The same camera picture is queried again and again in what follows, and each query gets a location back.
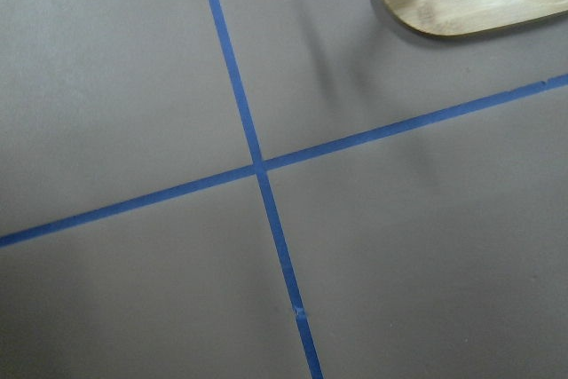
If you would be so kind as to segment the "long blue tape strip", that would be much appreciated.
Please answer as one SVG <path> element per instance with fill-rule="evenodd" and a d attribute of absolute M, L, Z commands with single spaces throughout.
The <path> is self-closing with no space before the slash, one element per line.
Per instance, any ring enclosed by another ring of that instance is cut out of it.
<path fill-rule="evenodd" d="M 254 120 L 250 112 L 247 94 L 241 80 L 241 72 L 234 53 L 223 7 L 220 0 L 208 1 L 217 31 L 217 38 L 225 61 L 225 67 L 232 86 L 233 96 L 241 119 L 241 126 L 247 141 L 252 167 L 263 200 L 265 215 L 271 229 L 273 244 L 280 264 L 280 270 L 288 292 L 288 299 L 303 347 L 304 357 L 310 371 L 310 377 L 322 378 L 324 374 L 320 365 L 316 345 L 313 341 L 310 323 L 304 308 L 301 291 L 297 283 L 295 269 L 289 254 L 288 244 L 280 221 L 280 214 L 274 199 L 271 182 L 267 169 L 264 165 L 261 146 L 256 134 Z"/>

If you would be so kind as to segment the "crossing blue tape strip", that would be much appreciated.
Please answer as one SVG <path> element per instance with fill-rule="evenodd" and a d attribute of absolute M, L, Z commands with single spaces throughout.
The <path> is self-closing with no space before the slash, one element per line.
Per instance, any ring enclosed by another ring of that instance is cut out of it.
<path fill-rule="evenodd" d="M 552 91 L 565 87 L 566 85 L 566 74 L 550 77 L 546 80 L 530 83 L 512 90 L 498 92 L 479 99 L 473 99 L 429 112 L 427 114 L 420 114 L 399 122 L 394 122 L 371 130 L 365 130 L 344 138 L 334 139 L 316 146 L 310 146 L 292 153 L 279 155 L 263 161 L 263 165 L 267 170 L 281 169 L 292 164 L 306 162 L 327 154 L 343 151 L 353 146 L 364 145 L 369 142 L 389 138 L 410 130 L 416 130 L 421 127 L 432 125 L 437 122 L 443 122 L 454 119 L 455 117 L 475 113 L 477 111 L 496 107 L 518 99 L 531 97 L 546 91 Z M 121 215 L 125 212 L 173 200 L 190 193 L 196 193 L 211 187 L 252 177 L 255 175 L 255 172 L 256 169 L 253 165 L 247 165 L 237 169 L 223 171 L 205 178 L 199 178 L 178 186 L 144 194 L 126 201 L 119 201 L 102 208 L 89 210 L 70 217 L 64 217 L 47 224 L 37 225 L 28 229 L 9 233 L 1 238 L 1 246 L 3 248 L 8 247 L 23 241 L 33 240 L 38 237 L 61 232 L 66 229 L 89 224 L 108 217 Z"/>

